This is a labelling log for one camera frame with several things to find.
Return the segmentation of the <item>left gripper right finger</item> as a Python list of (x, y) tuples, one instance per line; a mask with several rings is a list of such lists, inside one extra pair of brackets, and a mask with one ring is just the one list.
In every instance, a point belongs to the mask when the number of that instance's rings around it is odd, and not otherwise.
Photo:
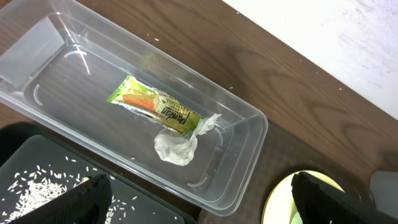
[(397, 219), (309, 174), (292, 177), (292, 196), (303, 224), (397, 224)]

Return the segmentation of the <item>yellow plate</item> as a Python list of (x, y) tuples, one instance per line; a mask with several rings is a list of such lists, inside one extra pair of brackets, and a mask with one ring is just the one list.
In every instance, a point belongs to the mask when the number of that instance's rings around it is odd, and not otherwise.
[(302, 224), (292, 195), (292, 178), (298, 172), (284, 177), (269, 194), (262, 212), (262, 224)]

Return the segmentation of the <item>yellow green snack wrapper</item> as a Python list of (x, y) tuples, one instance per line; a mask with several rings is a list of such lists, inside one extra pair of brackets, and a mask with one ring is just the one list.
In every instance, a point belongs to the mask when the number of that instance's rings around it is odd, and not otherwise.
[(168, 93), (149, 87), (130, 75), (107, 97), (106, 101), (131, 112), (148, 116), (186, 138), (192, 135), (201, 120), (198, 113), (186, 108)]

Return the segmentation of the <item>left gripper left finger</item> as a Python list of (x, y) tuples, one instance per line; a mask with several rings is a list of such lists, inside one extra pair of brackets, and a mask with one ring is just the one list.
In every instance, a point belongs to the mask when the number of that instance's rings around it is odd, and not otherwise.
[(111, 201), (111, 182), (98, 174), (10, 224), (104, 224)]

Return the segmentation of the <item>white napkin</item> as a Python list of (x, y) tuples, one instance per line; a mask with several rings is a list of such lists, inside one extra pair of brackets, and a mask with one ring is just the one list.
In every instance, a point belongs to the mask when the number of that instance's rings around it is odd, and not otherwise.
[(204, 135), (215, 127), (221, 114), (201, 118), (197, 127), (189, 137), (184, 137), (176, 131), (164, 128), (154, 139), (154, 148), (162, 161), (178, 166), (188, 165), (194, 157), (198, 146), (197, 136)]

